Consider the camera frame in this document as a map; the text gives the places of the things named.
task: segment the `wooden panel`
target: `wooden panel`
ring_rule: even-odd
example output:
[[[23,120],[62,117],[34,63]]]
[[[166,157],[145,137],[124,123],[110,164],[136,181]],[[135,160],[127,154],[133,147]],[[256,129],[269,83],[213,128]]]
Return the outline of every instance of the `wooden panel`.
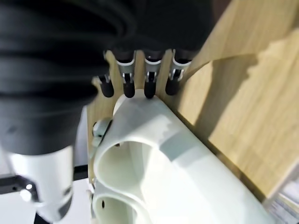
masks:
[[[89,142],[94,122],[111,116],[122,94],[111,52],[107,58],[115,95],[100,93],[89,106]],[[136,88],[143,60],[138,52]],[[168,51],[157,95],[262,201],[299,159],[299,1],[232,1],[174,97],[164,91],[170,62]]]

